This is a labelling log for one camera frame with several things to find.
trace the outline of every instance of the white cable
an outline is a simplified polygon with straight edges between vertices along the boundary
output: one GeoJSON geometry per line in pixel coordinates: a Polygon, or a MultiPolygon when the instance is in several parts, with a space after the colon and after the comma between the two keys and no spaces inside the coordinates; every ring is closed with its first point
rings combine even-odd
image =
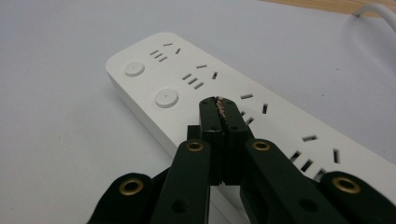
{"type": "Polygon", "coordinates": [[[373,11],[380,15],[393,29],[396,33],[396,15],[387,7],[384,7],[378,3],[367,4],[357,11],[355,11],[352,15],[359,17],[365,11],[373,11]]]}

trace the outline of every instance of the round button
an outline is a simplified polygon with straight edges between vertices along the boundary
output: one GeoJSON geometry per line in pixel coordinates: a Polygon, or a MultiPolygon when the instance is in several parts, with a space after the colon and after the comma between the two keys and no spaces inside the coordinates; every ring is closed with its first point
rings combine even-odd
{"type": "Polygon", "coordinates": [[[177,103],[178,96],[174,90],[162,90],[155,96],[155,103],[160,108],[169,108],[177,103]]]}
{"type": "Polygon", "coordinates": [[[125,75],[128,77],[137,77],[145,71],[145,65],[138,62],[128,63],[125,66],[125,75]]]}

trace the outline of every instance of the brass ring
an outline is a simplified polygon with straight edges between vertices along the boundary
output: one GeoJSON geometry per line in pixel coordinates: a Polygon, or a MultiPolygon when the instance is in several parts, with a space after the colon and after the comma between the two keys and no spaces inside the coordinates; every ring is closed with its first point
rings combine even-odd
{"type": "Polygon", "coordinates": [[[204,149],[204,145],[197,142],[191,142],[187,144],[187,149],[192,152],[201,151],[202,149],[204,149]]]}
{"type": "Polygon", "coordinates": [[[270,145],[268,145],[267,143],[264,143],[264,142],[255,142],[255,143],[253,143],[253,147],[254,147],[254,149],[259,150],[259,151],[266,151],[266,150],[270,149],[270,145]]]}
{"type": "Polygon", "coordinates": [[[343,177],[337,176],[332,179],[332,183],[341,191],[351,194],[357,194],[361,192],[361,186],[359,186],[355,181],[343,177]]]}
{"type": "Polygon", "coordinates": [[[142,188],[143,188],[143,182],[140,179],[130,178],[130,179],[124,180],[120,184],[120,193],[125,196],[131,196],[131,195],[134,195],[134,194],[140,192],[140,190],[142,190],[142,188]],[[127,188],[127,186],[130,184],[134,185],[131,189],[127,188]]]}

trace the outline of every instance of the power strip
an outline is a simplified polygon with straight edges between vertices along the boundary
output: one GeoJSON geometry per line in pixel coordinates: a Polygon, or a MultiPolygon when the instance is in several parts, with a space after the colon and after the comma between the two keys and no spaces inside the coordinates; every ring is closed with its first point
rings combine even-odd
{"type": "MultiPolygon", "coordinates": [[[[358,176],[396,203],[396,166],[181,37],[152,35],[112,56],[106,70],[121,98],[173,157],[187,126],[199,124],[198,103],[234,101],[255,137],[268,139],[301,172],[318,180],[330,171],[358,176]]],[[[232,223],[238,188],[212,188],[212,203],[232,223]]]]}

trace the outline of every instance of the socket slot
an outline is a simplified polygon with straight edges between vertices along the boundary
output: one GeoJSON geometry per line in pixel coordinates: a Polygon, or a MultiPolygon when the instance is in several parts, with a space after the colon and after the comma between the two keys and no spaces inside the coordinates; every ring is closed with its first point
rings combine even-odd
{"type": "Polygon", "coordinates": [[[254,120],[254,118],[253,118],[253,117],[250,117],[250,118],[247,120],[246,124],[247,124],[247,125],[251,124],[251,122],[253,122],[253,120],[254,120]]]}
{"type": "Polygon", "coordinates": [[[202,87],[204,85],[204,82],[201,82],[200,84],[196,85],[194,88],[198,90],[198,88],[202,87]]]}
{"type": "Polygon", "coordinates": [[[301,152],[299,152],[299,151],[294,152],[294,154],[290,157],[290,161],[295,162],[297,160],[297,158],[300,157],[300,155],[301,155],[301,152]]]}
{"type": "Polygon", "coordinates": [[[339,164],[340,163],[340,150],[334,148],[332,150],[332,156],[334,158],[334,163],[339,164]]]}
{"type": "Polygon", "coordinates": [[[206,65],[206,64],[203,64],[203,65],[198,65],[198,66],[196,66],[196,68],[197,68],[197,69],[200,69],[200,68],[205,68],[205,67],[207,67],[207,65],[206,65]]]}
{"type": "Polygon", "coordinates": [[[323,169],[320,169],[319,172],[314,176],[314,180],[319,182],[320,179],[326,174],[326,171],[323,169]]]}
{"type": "Polygon", "coordinates": [[[317,139],[318,139],[318,137],[316,135],[309,135],[307,137],[303,137],[304,142],[311,142],[311,141],[314,141],[317,139]]]}
{"type": "Polygon", "coordinates": [[[308,160],[300,170],[305,172],[312,165],[312,163],[314,163],[314,162],[311,160],[308,160]]]}
{"type": "Polygon", "coordinates": [[[189,78],[190,76],[191,76],[191,74],[188,74],[188,75],[184,76],[182,79],[183,79],[183,80],[186,80],[186,79],[189,78]]]}
{"type": "Polygon", "coordinates": [[[253,94],[241,95],[241,99],[242,100],[245,100],[245,99],[248,99],[248,98],[251,98],[251,97],[253,97],[253,94]]]}
{"type": "Polygon", "coordinates": [[[160,59],[158,62],[162,62],[163,60],[167,59],[168,57],[163,57],[162,59],[160,59]]]}
{"type": "Polygon", "coordinates": [[[198,78],[194,78],[193,80],[189,81],[189,85],[191,85],[192,83],[194,83],[196,80],[198,80],[198,78]]]}
{"type": "Polygon", "coordinates": [[[263,114],[267,114],[267,109],[268,109],[268,104],[264,104],[264,105],[262,106],[262,113],[263,113],[263,114]]]}
{"type": "Polygon", "coordinates": [[[161,57],[161,56],[163,56],[162,53],[160,53],[159,55],[155,56],[154,58],[155,58],[155,59],[158,59],[158,58],[161,57]]]}
{"type": "Polygon", "coordinates": [[[153,54],[155,54],[157,52],[158,52],[158,50],[154,50],[154,51],[152,51],[152,53],[150,53],[150,55],[153,55],[153,54]]]}

